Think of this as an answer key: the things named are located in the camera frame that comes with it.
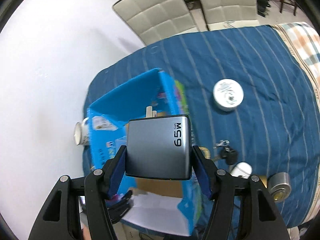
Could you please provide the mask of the blue milk cardboard box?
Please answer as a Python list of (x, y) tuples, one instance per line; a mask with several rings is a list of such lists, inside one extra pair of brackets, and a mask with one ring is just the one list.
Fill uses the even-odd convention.
[[(176, 81), (155, 68), (109, 91), (87, 110), (89, 145), (95, 168), (116, 156), (126, 146), (129, 121), (185, 114)], [(158, 180), (127, 176), (118, 193), (139, 189), (124, 220), (138, 228), (171, 235), (190, 236), (201, 213), (199, 185), (189, 180)]]

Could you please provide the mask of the silver tape roll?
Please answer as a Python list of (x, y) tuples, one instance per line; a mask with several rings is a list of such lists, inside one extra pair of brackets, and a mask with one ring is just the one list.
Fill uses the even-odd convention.
[(290, 175), (279, 172), (270, 176), (267, 180), (267, 189), (275, 203), (283, 202), (291, 194)]

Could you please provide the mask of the grey 65W power adapter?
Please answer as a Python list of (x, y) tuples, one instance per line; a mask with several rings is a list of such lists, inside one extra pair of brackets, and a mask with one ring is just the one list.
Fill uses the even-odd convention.
[(125, 173), (135, 178), (189, 180), (191, 147), (190, 119), (185, 114), (130, 120)]

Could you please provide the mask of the white round tin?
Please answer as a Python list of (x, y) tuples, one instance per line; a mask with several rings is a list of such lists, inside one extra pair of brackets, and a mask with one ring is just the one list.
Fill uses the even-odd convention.
[(242, 103), (244, 91), (235, 80), (222, 79), (214, 85), (213, 98), (220, 110), (231, 112)]

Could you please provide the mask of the black key fob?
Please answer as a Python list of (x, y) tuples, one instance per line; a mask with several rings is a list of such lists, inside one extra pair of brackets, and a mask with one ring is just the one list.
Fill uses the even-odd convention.
[(236, 164), (239, 153), (237, 150), (231, 148), (229, 144), (229, 140), (221, 140), (214, 145), (213, 149), (220, 150), (220, 152), (219, 155), (213, 158), (213, 161), (223, 159), (228, 166)]

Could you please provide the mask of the white enamel tea mug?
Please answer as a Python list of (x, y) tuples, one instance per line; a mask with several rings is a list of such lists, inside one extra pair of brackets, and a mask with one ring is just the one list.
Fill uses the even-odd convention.
[(89, 145), (89, 127), (88, 118), (77, 122), (74, 128), (74, 142), (77, 146), (88, 146)]

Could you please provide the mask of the blue striped printed cloth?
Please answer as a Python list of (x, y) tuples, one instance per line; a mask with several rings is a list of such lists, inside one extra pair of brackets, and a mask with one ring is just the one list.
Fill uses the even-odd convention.
[(269, 26), (177, 35), (102, 70), (91, 103), (126, 81), (161, 68), (184, 87), (195, 140), (212, 149), (230, 141), (239, 160), (270, 176), (287, 172), (292, 192), (278, 208), (289, 228), (318, 212), (319, 104), (311, 69)]

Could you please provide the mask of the beige quilted chair right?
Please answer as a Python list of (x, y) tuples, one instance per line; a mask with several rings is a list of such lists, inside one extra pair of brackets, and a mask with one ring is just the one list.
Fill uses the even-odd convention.
[(256, 27), (257, 0), (200, 0), (208, 30)]

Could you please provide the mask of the beige quilted chair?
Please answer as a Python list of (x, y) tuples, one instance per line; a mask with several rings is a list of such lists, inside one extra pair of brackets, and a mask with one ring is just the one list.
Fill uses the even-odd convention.
[(256, 27), (257, 0), (200, 0), (208, 30)]
[(145, 45), (199, 31), (184, 0), (119, 0), (112, 8)]

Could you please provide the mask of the beige quilted chair left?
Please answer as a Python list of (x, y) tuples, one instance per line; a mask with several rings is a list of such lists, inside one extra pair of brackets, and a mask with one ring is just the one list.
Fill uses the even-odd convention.
[(145, 45), (199, 31), (184, 0), (119, 0), (112, 8)]

